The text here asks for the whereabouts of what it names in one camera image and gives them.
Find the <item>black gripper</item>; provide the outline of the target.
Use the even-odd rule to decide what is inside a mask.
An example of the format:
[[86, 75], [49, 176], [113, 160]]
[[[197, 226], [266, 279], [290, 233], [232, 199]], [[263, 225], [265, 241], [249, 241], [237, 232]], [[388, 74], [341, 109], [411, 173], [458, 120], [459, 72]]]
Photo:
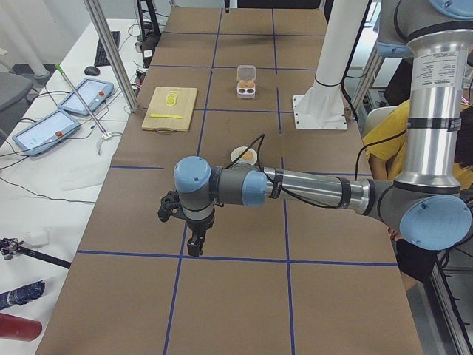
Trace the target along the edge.
[[203, 254], [203, 236], [214, 224], [214, 210], [211, 210], [205, 217], [188, 217], [186, 224], [192, 230], [193, 234], [187, 242], [188, 255], [200, 257]]

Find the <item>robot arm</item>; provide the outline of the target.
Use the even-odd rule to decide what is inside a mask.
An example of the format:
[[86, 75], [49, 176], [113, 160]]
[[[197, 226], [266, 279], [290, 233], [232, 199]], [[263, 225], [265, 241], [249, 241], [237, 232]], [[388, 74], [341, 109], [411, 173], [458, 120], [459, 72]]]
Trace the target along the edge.
[[[189, 133], [172, 139], [170, 165], [200, 154], [225, 165], [233, 148], [265, 136], [262, 164], [325, 177], [353, 178], [361, 139], [346, 130], [297, 130], [290, 97], [307, 89], [327, 22], [320, 10], [175, 7], [166, 25], [180, 84], [200, 85]], [[314, 260], [389, 265], [395, 257], [384, 226], [346, 209], [296, 200], [261, 207], [227, 205], [216, 212], [207, 258]]]

